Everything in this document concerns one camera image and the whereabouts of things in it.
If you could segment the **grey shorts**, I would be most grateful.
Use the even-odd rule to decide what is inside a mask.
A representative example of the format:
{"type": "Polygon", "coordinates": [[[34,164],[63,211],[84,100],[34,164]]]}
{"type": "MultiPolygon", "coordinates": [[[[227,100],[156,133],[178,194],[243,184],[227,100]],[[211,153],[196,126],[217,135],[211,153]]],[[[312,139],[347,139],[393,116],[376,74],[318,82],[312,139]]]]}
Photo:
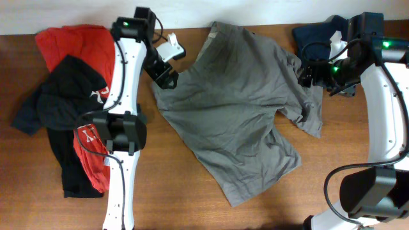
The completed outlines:
{"type": "Polygon", "coordinates": [[[214,22],[174,89],[153,86],[161,115],[220,185],[231,206],[302,163],[274,125],[277,112],[320,137],[323,91],[298,83],[300,59],[271,38],[214,22]]]}

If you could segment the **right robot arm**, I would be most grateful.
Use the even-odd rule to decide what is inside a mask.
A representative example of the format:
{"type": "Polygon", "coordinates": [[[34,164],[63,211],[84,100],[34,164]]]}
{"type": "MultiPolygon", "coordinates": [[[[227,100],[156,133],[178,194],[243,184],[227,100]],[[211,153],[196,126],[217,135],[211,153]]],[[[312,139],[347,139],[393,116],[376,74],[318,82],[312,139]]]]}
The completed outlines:
{"type": "Polygon", "coordinates": [[[356,85],[364,89],[369,122],[366,163],[350,164],[339,200],[304,221],[307,230],[372,229],[408,217],[408,42],[384,35],[381,13],[364,12],[348,22],[347,41],[339,33],[326,42],[330,57],[306,59],[298,82],[322,86],[336,95],[356,85]]]}

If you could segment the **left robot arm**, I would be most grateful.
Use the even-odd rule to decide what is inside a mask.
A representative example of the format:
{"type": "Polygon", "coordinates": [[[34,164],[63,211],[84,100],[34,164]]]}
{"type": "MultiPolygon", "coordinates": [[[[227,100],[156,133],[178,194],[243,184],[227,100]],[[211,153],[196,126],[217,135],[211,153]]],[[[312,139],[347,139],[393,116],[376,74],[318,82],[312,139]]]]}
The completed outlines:
{"type": "Polygon", "coordinates": [[[145,147],[147,128],[137,105],[139,79],[146,72],[162,89],[174,89],[179,74],[169,60],[181,59],[185,49],[174,33],[154,46],[158,18],[150,8],[137,7],[132,18],[118,17],[111,33],[115,62],[109,97],[93,115],[107,149],[109,194],[103,229],[134,229],[134,183],[138,159],[145,147]]]}

